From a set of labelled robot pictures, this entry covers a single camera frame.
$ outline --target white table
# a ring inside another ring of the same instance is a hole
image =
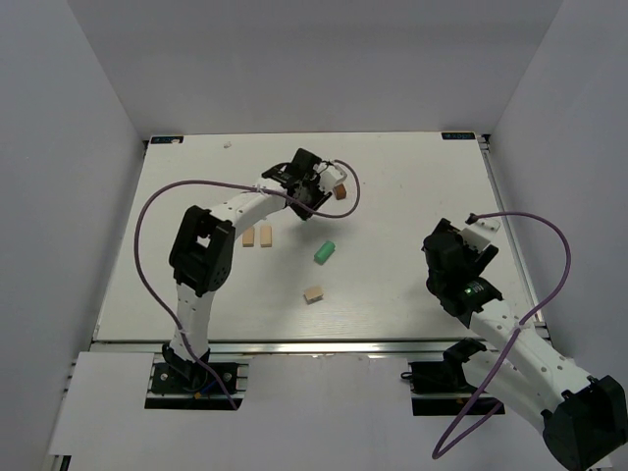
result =
[[[349,218],[312,218],[291,210],[272,215],[272,248],[235,245],[234,267],[218,292],[209,338],[220,340],[457,339],[472,333],[449,317],[425,288],[422,241],[440,218],[461,227],[470,212],[497,209],[475,140],[442,140],[438,132],[190,135],[179,144],[151,144],[131,209],[130,223],[100,312],[96,340],[168,340],[174,326],[145,291],[132,260],[132,233],[148,196],[184,179],[254,183],[272,165],[291,160],[298,147],[349,162],[362,182],[362,202]],[[328,201],[326,212],[353,203]],[[175,234],[191,205],[210,208],[232,190],[182,187],[159,198],[142,230],[147,277],[176,304],[168,265]],[[337,250],[324,266],[313,261],[326,240]],[[504,230],[499,255],[485,272],[515,312],[529,306]],[[303,291],[321,285],[324,300],[306,305]]]

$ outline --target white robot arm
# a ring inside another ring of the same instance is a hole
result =
[[[169,261],[177,281],[177,317],[191,350],[201,360],[209,356],[207,328],[212,302],[231,272],[235,241],[258,221],[288,206],[301,219],[308,219],[311,212],[302,206],[316,211],[345,179],[341,167],[298,149],[290,163],[262,174],[256,184],[258,192],[241,193],[211,209],[192,206],[185,212]],[[207,238],[207,245],[200,243]],[[190,356],[179,329],[162,351],[166,362],[191,384],[198,374],[205,375]]]
[[[507,351],[486,391],[532,424],[565,468],[587,470],[627,441],[624,390],[610,376],[598,380],[567,360],[537,334],[531,321],[521,325],[501,293],[480,277],[497,255],[491,240],[498,228],[497,220],[472,215],[460,231],[442,219],[423,242],[427,288],[448,314],[496,350]],[[480,389],[495,371],[499,355],[466,339],[444,359],[440,382],[448,377],[457,386]],[[413,367],[415,391],[419,378]]]

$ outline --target gray wall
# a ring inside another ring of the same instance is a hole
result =
[[[141,142],[64,0],[0,2],[0,467],[39,470]]]
[[[560,0],[70,0],[143,136],[491,131]]]
[[[571,278],[545,313],[555,345],[628,389],[628,3],[566,1],[501,117],[494,164],[507,206],[555,221]],[[539,295],[557,282],[561,245],[516,224]],[[614,458],[628,469],[628,450]]]

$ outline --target purple cable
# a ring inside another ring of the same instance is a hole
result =
[[[237,410],[237,405],[234,402],[234,399],[231,397],[231,395],[227,391],[227,388],[225,387],[225,383],[223,383],[223,380],[221,379],[221,377],[218,375],[218,373],[216,373],[216,371],[214,371],[214,369],[211,366],[209,366],[207,363],[202,361],[192,351],[192,347],[189,344],[189,340],[187,339],[187,335],[183,331],[183,324],[181,323],[181,321],[177,317],[177,314],[175,314],[175,312],[170,308],[170,306],[168,306],[168,304],[166,304],[166,301],[164,301],[161,298],[161,296],[159,294],[157,294],[157,291],[155,291],[153,286],[148,282],[148,280],[146,279],[146,275],[144,274],[144,270],[141,268],[141,261],[139,259],[139,236],[140,236],[140,233],[141,233],[141,225],[142,225],[142,223],[144,221],[144,217],[146,216],[146,212],[148,211],[148,208],[150,207],[150,205],[160,195],[162,195],[163,193],[165,193],[166,191],[168,191],[170,189],[176,188],[178,186],[189,185],[189,184],[207,184],[207,185],[210,185],[210,186],[220,186],[220,187],[224,187],[224,188],[240,189],[242,191],[250,191],[250,192],[261,191],[261,192],[263,192],[265,194],[274,194],[274,195],[277,195],[277,196],[280,196],[280,197],[284,198],[285,200],[287,200],[290,203],[296,204],[297,206],[301,207],[302,209],[304,209],[308,213],[311,213],[314,216],[319,216],[321,218],[328,218],[328,219],[346,218],[347,216],[353,214],[353,212],[357,209],[357,205],[360,202],[360,180],[357,177],[357,173],[353,170],[353,168],[349,164],[347,164],[346,162],[343,162],[342,160],[335,160],[335,162],[341,164],[344,167],[346,167],[351,172],[351,174],[353,175],[353,178],[355,179],[355,187],[356,187],[356,190],[355,190],[355,203],[353,203],[353,206],[351,207],[351,209],[349,209],[347,212],[342,213],[342,214],[326,214],[326,213],[320,213],[318,211],[314,211],[314,210],[308,208],[306,205],[304,205],[300,201],[292,198],[291,196],[288,196],[287,194],[281,193],[280,191],[275,191],[273,189],[267,189],[267,188],[260,189],[260,188],[257,188],[255,186],[246,186],[246,185],[243,185],[243,184],[235,184],[235,183],[213,182],[213,181],[210,181],[210,180],[182,180],[180,182],[173,182],[173,183],[167,184],[166,186],[164,186],[162,188],[159,188],[157,191],[155,191],[146,200],[146,202],[142,206],[141,210],[139,211],[139,216],[137,217],[137,223],[135,224],[135,233],[133,235],[133,259],[135,261],[135,269],[137,271],[137,274],[139,275],[139,279],[141,280],[141,283],[144,285],[146,290],[150,293],[150,295],[153,296],[153,298],[157,301],[157,303],[161,307],[164,308],[164,310],[170,315],[172,320],[177,325],[177,330],[181,333],[181,339],[183,341],[183,346],[185,347],[185,350],[187,351],[189,356],[196,363],[198,363],[203,369],[205,369],[210,375],[212,375],[214,377],[214,379],[216,380],[216,383],[218,384],[220,389],[223,391],[223,394],[227,397],[227,400],[229,401],[229,404],[231,405],[231,407],[234,410]]]
[[[501,351],[501,354],[499,355],[499,358],[497,359],[497,362],[494,365],[493,369],[491,369],[491,371],[489,372],[487,377],[484,379],[482,384],[475,390],[475,392],[473,392],[473,394],[471,395],[471,397],[469,398],[467,403],[464,404],[464,407],[462,407],[462,410],[458,413],[458,415],[456,415],[455,419],[453,419],[451,424],[449,424],[449,426],[447,427],[447,429],[443,433],[443,436],[436,443],[434,451],[432,452],[432,458],[433,459],[439,459],[445,453],[447,453],[449,450],[451,450],[454,446],[458,445],[462,440],[464,440],[466,437],[468,437],[473,431],[475,431],[478,427],[480,427],[487,420],[489,420],[499,410],[499,408],[502,406],[501,402],[498,402],[495,405],[495,407],[493,407],[493,409],[491,409],[489,411],[488,414],[486,414],[484,417],[482,417],[482,419],[480,419],[478,422],[476,422],[471,427],[469,427],[467,430],[465,430],[460,435],[458,435],[447,446],[445,446],[445,448],[441,449],[441,447],[443,446],[445,441],[449,438],[451,433],[455,430],[455,428],[458,426],[458,424],[462,421],[464,416],[467,415],[469,410],[471,410],[471,407],[473,407],[473,405],[477,402],[478,398],[480,397],[480,394],[482,394],[484,392],[486,387],[493,380],[493,378],[497,374],[497,371],[499,371],[499,368],[503,364],[503,361],[506,359],[506,356],[508,355],[508,353],[510,352],[510,350],[514,346],[515,341],[519,337],[519,334],[521,333],[521,327],[532,316],[534,316],[538,311],[540,311],[543,307],[545,307],[550,301],[552,301],[556,297],[556,295],[560,292],[562,287],[564,287],[565,282],[567,281],[567,277],[569,276],[569,271],[571,270],[571,248],[569,247],[569,242],[567,241],[567,237],[565,237],[565,234],[562,233],[562,231],[558,228],[558,226],[556,224],[554,224],[553,222],[551,222],[551,221],[549,221],[549,220],[547,220],[545,218],[542,218],[541,216],[537,216],[536,214],[531,214],[531,213],[524,213],[524,212],[521,212],[521,211],[500,211],[500,212],[497,212],[497,213],[471,215],[471,217],[469,218],[469,223],[475,223],[476,221],[478,221],[480,219],[496,218],[496,217],[503,217],[503,216],[522,216],[524,218],[531,218],[531,219],[534,219],[536,221],[540,221],[543,224],[545,224],[547,226],[550,226],[558,234],[558,236],[560,237],[560,240],[562,241],[562,244],[565,247],[565,269],[562,272],[562,277],[560,278],[560,282],[558,282],[558,285],[556,285],[556,288],[554,288],[554,290],[548,295],[548,297],[546,297],[543,301],[541,301],[539,304],[537,304],[535,307],[533,307],[519,321],[519,325],[516,327],[516,329],[512,333],[512,337],[510,337],[510,340],[507,342],[507,344],[504,346],[503,350]]]

